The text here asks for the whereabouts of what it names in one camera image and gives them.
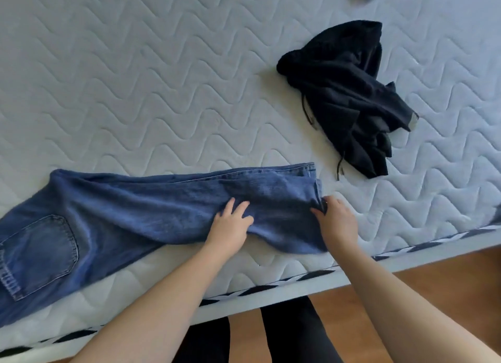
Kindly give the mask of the blue denim jeans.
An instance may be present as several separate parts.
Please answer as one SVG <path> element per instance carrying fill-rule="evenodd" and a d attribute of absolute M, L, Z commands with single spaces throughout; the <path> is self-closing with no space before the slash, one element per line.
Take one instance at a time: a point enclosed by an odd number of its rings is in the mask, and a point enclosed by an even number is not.
<path fill-rule="evenodd" d="M 314 163 L 131 177 L 54 170 L 0 218 L 0 328 L 163 245 L 204 242 L 216 212 L 249 201 L 249 232 L 284 253 L 327 251 Z"/>

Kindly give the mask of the person's black trousers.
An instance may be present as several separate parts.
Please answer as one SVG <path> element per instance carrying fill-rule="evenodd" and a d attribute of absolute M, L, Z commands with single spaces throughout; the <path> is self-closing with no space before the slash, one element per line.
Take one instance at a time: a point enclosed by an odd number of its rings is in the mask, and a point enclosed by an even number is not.
<path fill-rule="evenodd" d="M 260 308 L 272 363 L 343 363 L 309 297 Z M 192 325 L 172 363 L 229 363 L 228 317 Z"/>

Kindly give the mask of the person's right hand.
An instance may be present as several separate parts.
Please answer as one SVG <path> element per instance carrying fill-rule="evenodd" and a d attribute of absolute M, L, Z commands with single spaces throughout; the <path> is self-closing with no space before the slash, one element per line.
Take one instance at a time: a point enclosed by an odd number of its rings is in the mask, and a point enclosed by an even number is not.
<path fill-rule="evenodd" d="M 358 223 L 355 215 L 343 201 L 334 196 L 324 197 L 326 220 L 319 223 L 328 252 L 336 256 L 358 246 Z"/>

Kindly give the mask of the white quilted mattress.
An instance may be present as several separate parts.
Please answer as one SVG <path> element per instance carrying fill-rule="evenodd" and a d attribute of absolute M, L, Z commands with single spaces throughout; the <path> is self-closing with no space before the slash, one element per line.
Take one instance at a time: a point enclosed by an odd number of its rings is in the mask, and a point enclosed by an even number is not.
<path fill-rule="evenodd" d="M 377 76 L 419 115 L 368 180 L 276 64 L 382 23 Z M 52 170 L 129 176 L 315 162 L 392 271 L 501 245 L 501 0 L 0 0 L 0 216 Z"/>

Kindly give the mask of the black hooded sweatshirt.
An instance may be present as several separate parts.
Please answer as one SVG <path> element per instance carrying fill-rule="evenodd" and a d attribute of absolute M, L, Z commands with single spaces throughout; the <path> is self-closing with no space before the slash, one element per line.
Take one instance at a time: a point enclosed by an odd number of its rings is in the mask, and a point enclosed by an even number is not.
<path fill-rule="evenodd" d="M 285 53 L 277 72 L 301 93 L 311 114 L 340 154 L 368 179 L 388 175 L 389 134 L 411 132 L 418 114 L 397 94 L 394 82 L 377 80 L 382 23 L 353 20 L 332 26 L 299 50 Z"/>

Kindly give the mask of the person's left forearm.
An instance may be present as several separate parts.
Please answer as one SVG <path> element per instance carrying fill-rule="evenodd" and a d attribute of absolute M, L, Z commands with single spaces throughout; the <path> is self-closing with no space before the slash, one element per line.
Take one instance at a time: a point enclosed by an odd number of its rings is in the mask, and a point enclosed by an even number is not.
<path fill-rule="evenodd" d="M 207 244 L 102 328 L 69 363 L 170 363 L 204 293 L 231 257 Z"/>

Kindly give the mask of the person's left hand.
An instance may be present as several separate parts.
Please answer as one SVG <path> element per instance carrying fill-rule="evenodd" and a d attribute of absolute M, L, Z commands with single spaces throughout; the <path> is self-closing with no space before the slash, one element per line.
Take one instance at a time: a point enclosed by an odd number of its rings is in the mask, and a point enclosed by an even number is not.
<path fill-rule="evenodd" d="M 234 204 L 232 215 L 227 218 L 222 218 L 222 210 L 218 212 L 210 227 L 203 250 L 209 251 L 224 262 L 233 257 L 247 239 L 247 234 L 240 232 L 240 219 L 246 217 L 244 213 L 249 205 L 249 201 L 241 202 L 236 208 Z"/>

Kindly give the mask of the person's right forearm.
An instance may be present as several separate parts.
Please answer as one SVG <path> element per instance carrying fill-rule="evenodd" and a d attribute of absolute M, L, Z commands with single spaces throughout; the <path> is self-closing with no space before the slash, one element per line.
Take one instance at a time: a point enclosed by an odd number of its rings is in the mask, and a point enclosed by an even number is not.
<path fill-rule="evenodd" d="M 354 240 L 328 239 L 394 363 L 501 363 L 501 356 L 366 255 Z"/>

